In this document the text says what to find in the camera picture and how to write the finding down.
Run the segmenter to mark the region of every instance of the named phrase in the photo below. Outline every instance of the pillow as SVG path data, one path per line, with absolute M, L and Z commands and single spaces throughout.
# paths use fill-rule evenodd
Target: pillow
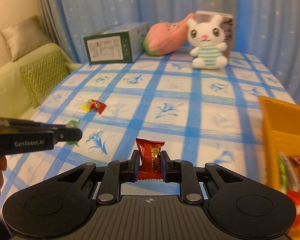
M 69 75 L 61 50 L 23 65 L 19 70 L 33 108 L 41 105 L 50 92 Z
M 50 42 L 39 25 L 37 15 L 1 30 L 0 34 L 10 51 L 12 62 Z

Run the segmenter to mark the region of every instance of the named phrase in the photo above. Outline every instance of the plush toy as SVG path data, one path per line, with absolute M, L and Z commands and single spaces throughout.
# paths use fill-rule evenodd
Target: plush toy
M 143 42 L 151 56 L 162 56 L 179 49 L 187 41 L 187 20 L 194 19 L 194 13 L 178 23 L 157 23 L 152 25 Z
M 194 19 L 187 21 L 188 42 L 195 47 L 190 55 L 197 56 L 192 61 L 194 68 L 217 69 L 228 64 L 228 59 L 221 53 L 227 49 L 227 44 L 223 42 L 226 34 L 220 27 L 222 21 L 220 14 L 216 14 L 209 22 L 198 24 Z

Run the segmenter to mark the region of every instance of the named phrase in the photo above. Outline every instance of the rabbit eye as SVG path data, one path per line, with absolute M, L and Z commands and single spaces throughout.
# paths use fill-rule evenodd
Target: rabbit eye
M 191 31 L 191 37 L 194 39 L 197 36 L 197 31 L 196 30 L 192 30 Z
M 212 32 L 213 32 L 213 35 L 215 35 L 216 37 L 219 37 L 219 36 L 220 36 L 220 31 L 219 31 L 218 28 L 214 28 L 214 29 L 212 30 Z

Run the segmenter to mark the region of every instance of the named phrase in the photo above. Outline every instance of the rabbit ear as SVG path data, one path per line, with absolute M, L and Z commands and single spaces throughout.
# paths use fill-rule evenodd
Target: rabbit ear
M 216 24 L 220 25 L 223 22 L 223 17 L 220 14 L 216 14 L 212 17 L 211 22 L 215 22 Z
M 197 25 L 198 23 L 195 19 L 190 18 L 187 20 L 186 24 L 190 28 L 191 26 Z

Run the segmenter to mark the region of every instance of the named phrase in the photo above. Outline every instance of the cardboard box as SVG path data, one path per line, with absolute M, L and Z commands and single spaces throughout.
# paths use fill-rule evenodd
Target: cardboard box
M 228 59 L 230 58 L 230 51 L 234 48 L 234 40 L 233 40 L 233 33 L 234 33 L 234 17 L 232 14 L 227 13 L 218 13 L 218 12 L 210 12 L 210 11 L 196 11 L 195 12 L 195 20 L 198 23 L 202 22 L 209 22 L 211 18 L 216 15 L 220 14 L 223 16 L 223 23 L 220 25 L 221 28 L 226 33 L 225 42 L 228 45 L 228 48 L 223 51 L 223 55 L 226 56 Z
M 83 38 L 91 64 L 132 63 L 144 51 L 148 23 L 126 23 Z

